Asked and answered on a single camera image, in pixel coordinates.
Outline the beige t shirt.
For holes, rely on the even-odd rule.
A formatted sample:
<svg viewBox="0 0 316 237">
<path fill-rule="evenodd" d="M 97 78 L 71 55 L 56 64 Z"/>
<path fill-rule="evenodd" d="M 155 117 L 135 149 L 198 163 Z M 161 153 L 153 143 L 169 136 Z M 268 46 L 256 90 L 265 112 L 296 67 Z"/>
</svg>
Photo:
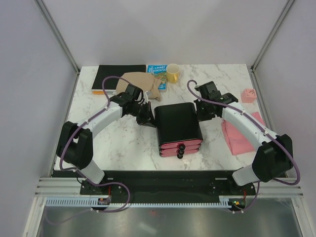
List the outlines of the beige t shirt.
<svg viewBox="0 0 316 237">
<path fill-rule="evenodd" d="M 124 73 L 122 78 L 126 79 L 132 85 L 142 89 L 144 92 L 147 92 L 149 99 L 161 101 L 161 94 L 158 90 L 158 87 L 162 81 L 155 78 L 154 75 L 143 72 L 129 72 Z"/>
</svg>

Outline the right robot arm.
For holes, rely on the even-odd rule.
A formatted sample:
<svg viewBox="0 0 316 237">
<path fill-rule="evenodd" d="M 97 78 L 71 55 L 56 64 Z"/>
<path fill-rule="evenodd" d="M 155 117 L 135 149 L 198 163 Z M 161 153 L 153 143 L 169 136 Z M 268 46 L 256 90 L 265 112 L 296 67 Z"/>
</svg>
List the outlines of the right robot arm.
<svg viewBox="0 0 316 237">
<path fill-rule="evenodd" d="M 293 163 L 291 138 L 260 124 L 231 93 L 222 94 L 213 81 L 195 86 L 190 93 L 196 97 L 200 121 L 222 118 L 233 125 L 256 151 L 252 164 L 234 171 L 232 179 L 226 182 L 229 193 L 238 194 L 249 183 L 279 181 L 280 175 L 297 168 Z"/>
</svg>

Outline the black pink drawer unit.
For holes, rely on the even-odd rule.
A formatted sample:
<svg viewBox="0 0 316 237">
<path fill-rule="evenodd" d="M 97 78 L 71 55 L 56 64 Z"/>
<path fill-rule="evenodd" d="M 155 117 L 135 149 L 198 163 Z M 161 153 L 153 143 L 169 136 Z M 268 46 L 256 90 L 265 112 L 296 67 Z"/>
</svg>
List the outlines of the black pink drawer unit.
<svg viewBox="0 0 316 237">
<path fill-rule="evenodd" d="M 203 136 L 192 102 L 158 106 L 154 113 L 161 157 L 182 159 L 199 151 Z"/>
</svg>

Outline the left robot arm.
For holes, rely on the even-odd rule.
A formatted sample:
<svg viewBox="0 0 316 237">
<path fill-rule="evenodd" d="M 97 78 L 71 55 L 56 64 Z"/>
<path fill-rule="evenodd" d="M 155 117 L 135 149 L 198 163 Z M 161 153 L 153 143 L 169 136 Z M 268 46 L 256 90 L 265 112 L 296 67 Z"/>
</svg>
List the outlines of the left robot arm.
<svg viewBox="0 0 316 237">
<path fill-rule="evenodd" d="M 63 124 L 57 145 L 56 155 L 63 162 L 71 164 L 91 183 L 97 194 L 108 190 L 105 173 L 93 160 L 93 139 L 112 122 L 126 116 L 136 117 L 138 125 L 155 127 L 151 103 L 145 98 L 143 90 L 129 84 L 124 92 L 108 99 L 105 107 L 83 122 L 67 121 Z"/>
</svg>

